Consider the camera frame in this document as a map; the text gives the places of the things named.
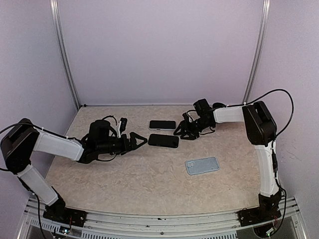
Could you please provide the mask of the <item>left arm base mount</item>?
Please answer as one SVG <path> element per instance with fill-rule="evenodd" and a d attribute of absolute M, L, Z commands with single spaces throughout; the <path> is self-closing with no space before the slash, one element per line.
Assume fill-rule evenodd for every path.
<path fill-rule="evenodd" d="M 62 224 L 84 227 L 87 212 L 65 207 L 65 204 L 57 202 L 51 206 L 46 205 L 43 217 Z"/>

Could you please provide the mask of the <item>light blue phone case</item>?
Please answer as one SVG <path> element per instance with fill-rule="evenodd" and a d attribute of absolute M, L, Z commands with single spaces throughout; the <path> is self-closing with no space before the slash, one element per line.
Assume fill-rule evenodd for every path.
<path fill-rule="evenodd" d="M 199 175 L 209 172 L 215 172 L 220 169 L 216 157 L 207 157 L 185 162 L 188 175 Z"/>

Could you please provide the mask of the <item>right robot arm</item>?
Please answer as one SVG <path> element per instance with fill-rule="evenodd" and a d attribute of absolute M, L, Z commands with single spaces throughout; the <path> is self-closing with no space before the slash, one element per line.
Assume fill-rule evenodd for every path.
<path fill-rule="evenodd" d="M 247 105 L 229 106 L 223 103 L 209 105 L 206 99 L 198 100 L 193 104 L 198 119 L 193 120 L 189 113 L 183 113 L 183 120 L 173 132 L 185 140 L 199 138 L 202 131 L 214 129 L 217 124 L 243 122 L 249 142 L 257 153 L 261 187 L 259 204 L 255 210 L 255 217 L 265 221 L 274 211 L 274 204 L 280 200 L 280 188 L 277 185 L 277 160 L 275 156 L 275 140 L 277 125 L 263 101 Z"/>

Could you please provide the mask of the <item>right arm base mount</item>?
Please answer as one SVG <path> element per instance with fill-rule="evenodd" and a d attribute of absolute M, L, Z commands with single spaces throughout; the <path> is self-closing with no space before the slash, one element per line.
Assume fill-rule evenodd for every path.
<path fill-rule="evenodd" d="M 260 198 L 259 206 L 242 209 L 237 212 L 240 225 L 242 227 L 263 223 L 279 218 L 281 212 L 279 209 L 279 201 L 271 198 Z"/>

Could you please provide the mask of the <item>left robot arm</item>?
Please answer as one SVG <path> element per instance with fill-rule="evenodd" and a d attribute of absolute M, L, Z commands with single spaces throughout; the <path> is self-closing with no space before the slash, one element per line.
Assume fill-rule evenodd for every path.
<path fill-rule="evenodd" d="M 100 161 L 108 154 L 112 159 L 118 155 L 137 150 L 147 143 L 147 138 L 130 132 L 125 134 L 127 120 L 122 118 L 112 127 L 106 119 L 90 123 L 88 132 L 81 138 L 54 133 L 23 118 L 1 129 L 0 151 L 5 171 L 17 176 L 22 184 L 36 195 L 57 220 L 63 222 L 70 216 L 59 193 L 45 180 L 33 158 L 62 157 L 80 164 Z"/>

